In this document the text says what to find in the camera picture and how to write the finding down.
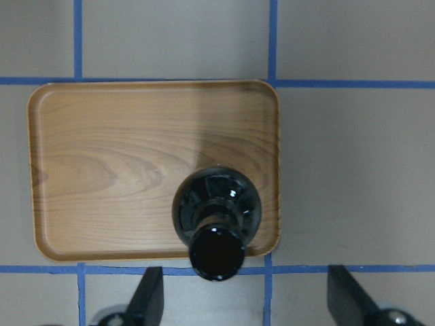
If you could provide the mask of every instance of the blue tape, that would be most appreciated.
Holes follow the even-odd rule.
[[[77,264],[77,286],[79,291],[79,326],[86,326],[86,266]]]
[[[88,275],[143,275],[145,267],[117,267],[86,265]]]
[[[195,276],[196,273],[193,268],[174,268],[174,267],[164,267],[163,275],[168,276]]]
[[[82,78],[82,0],[74,0],[74,78]]]
[[[76,266],[0,266],[0,273],[12,274],[76,274]]]
[[[81,78],[81,82],[85,83],[101,83],[101,82],[162,82],[173,79],[158,79],[158,78],[102,78],[102,77],[86,77]]]
[[[269,1],[268,83],[277,78],[278,0]]]
[[[327,271],[327,266],[273,266],[273,274],[311,274]]]
[[[318,80],[318,79],[278,79],[272,86],[280,88],[409,88],[433,89],[435,81],[407,80]]]
[[[264,310],[263,325],[271,326],[271,306],[273,295],[273,262],[272,254],[269,253],[264,257]]]
[[[70,77],[0,77],[0,85],[44,85],[47,83],[68,83]]]
[[[265,267],[243,267],[237,275],[264,275],[266,274]]]
[[[435,265],[348,265],[346,268],[351,272],[360,273],[435,272]],[[312,274],[327,272],[327,266],[273,266],[273,274]]]

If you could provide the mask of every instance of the wood grain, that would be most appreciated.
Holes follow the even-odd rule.
[[[279,238],[279,103],[261,81],[48,84],[29,99],[35,242],[56,261],[187,257],[171,206],[198,168],[262,201],[248,255]]]

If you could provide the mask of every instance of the gray floor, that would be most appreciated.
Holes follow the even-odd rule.
[[[2,325],[87,325],[100,309],[127,303],[140,279],[134,267],[163,265],[162,325],[328,326],[328,264],[354,266],[376,300],[434,323],[435,2],[11,0],[0,8]],[[170,268],[189,268],[186,260],[60,265],[37,252],[26,125],[36,87],[250,78],[270,82],[281,100],[282,237],[271,256],[210,283],[175,276],[183,270]]]

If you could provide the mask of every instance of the black bottle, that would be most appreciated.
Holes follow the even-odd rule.
[[[193,173],[173,202],[175,230],[189,247],[195,272],[207,280],[226,280],[237,273],[260,220],[257,190],[231,168]]]

